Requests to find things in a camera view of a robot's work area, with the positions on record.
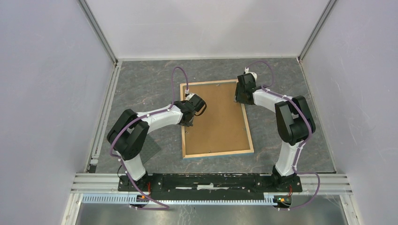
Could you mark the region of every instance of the white wall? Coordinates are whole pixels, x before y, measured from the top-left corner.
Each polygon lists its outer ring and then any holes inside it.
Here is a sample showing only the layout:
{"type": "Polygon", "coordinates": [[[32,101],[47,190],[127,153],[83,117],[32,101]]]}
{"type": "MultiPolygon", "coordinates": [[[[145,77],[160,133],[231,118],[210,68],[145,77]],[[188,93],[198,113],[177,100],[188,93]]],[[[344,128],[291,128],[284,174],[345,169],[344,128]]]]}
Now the white wall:
{"type": "Polygon", "coordinates": [[[298,56],[328,0],[87,0],[118,58],[298,56]]]}
{"type": "Polygon", "coordinates": [[[337,167],[368,225],[398,220],[397,11],[397,1],[338,1],[304,58],[337,167]]]}
{"type": "Polygon", "coordinates": [[[0,224],[60,224],[111,69],[76,0],[0,1],[0,224]]]}

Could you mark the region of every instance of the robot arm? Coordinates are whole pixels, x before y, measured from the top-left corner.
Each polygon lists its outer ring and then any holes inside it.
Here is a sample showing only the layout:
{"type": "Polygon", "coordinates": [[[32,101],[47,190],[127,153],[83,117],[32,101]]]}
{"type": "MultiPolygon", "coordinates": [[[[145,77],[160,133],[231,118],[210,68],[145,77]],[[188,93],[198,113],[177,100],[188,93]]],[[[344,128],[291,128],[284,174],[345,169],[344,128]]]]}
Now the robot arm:
{"type": "Polygon", "coordinates": [[[295,166],[295,155],[299,144],[308,137],[308,128],[304,120],[298,116],[297,110],[284,98],[288,97],[299,107],[310,124],[313,133],[315,131],[315,123],[306,99],[303,96],[282,96],[267,88],[256,87],[257,75],[249,72],[248,69],[237,78],[238,83],[235,91],[235,100],[237,102],[263,106],[276,114],[278,133],[283,142],[279,159],[273,169],[273,176],[279,183],[288,177],[295,176],[292,168],[295,166]]]}
{"type": "Polygon", "coordinates": [[[206,109],[205,101],[196,94],[189,94],[185,101],[176,101],[171,108],[168,105],[161,109],[138,113],[131,109],[125,110],[108,133],[107,140],[112,143],[126,125],[138,117],[147,115],[133,123],[129,127],[133,129],[132,132],[125,131],[117,140],[114,147],[117,155],[124,161],[127,171],[133,180],[139,180],[146,173],[139,155],[146,135],[154,130],[172,124],[187,127],[192,126],[195,113],[199,112],[202,108],[203,112],[206,109]],[[160,110],[164,110],[164,112],[152,115],[153,112],[160,110]]]}

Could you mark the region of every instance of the black mounting plate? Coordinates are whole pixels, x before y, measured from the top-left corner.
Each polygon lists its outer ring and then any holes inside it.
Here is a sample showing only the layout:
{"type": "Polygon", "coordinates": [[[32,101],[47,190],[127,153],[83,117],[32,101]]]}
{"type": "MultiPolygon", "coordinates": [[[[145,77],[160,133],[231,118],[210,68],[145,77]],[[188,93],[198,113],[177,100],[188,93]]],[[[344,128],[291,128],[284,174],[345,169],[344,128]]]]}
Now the black mounting plate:
{"type": "MultiPolygon", "coordinates": [[[[299,176],[276,187],[271,174],[263,173],[154,173],[137,181],[155,200],[263,200],[264,192],[302,192],[299,176]],[[218,189],[206,189],[203,185],[218,189]]],[[[121,176],[118,191],[136,191],[126,175],[121,176]]]]}

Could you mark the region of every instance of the framed board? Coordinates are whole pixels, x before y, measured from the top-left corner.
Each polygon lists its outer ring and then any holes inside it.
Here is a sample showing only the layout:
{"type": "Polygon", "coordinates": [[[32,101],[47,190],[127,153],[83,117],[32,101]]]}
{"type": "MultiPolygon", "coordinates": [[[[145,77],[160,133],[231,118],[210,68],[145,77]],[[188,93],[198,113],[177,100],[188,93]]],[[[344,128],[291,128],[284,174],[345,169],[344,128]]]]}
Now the framed board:
{"type": "MultiPolygon", "coordinates": [[[[183,158],[253,153],[245,105],[234,101],[237,80],[189,83],[190,93],[207,104],[192,127],[182,126],[183,158]]],[[[184,100],[186,84],[180,85],[184,100]]]]}

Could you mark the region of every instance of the cork board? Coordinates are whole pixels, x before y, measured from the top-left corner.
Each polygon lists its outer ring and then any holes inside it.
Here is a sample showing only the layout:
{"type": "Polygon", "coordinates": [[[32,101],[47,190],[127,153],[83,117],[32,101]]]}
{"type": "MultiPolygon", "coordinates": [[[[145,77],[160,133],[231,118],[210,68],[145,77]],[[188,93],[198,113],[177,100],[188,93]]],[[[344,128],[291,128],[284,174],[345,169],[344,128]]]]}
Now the cork board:
{"type": "MultiPolygon", "coordinates": [[[[183,158],[253,153],[245,105],[234,102],[237,80],[189,83],[189,92],[207,104],[192,127],[182,126],[183,158]]],[[[184,99],[186,84],[180,85],[184,99]]]]}

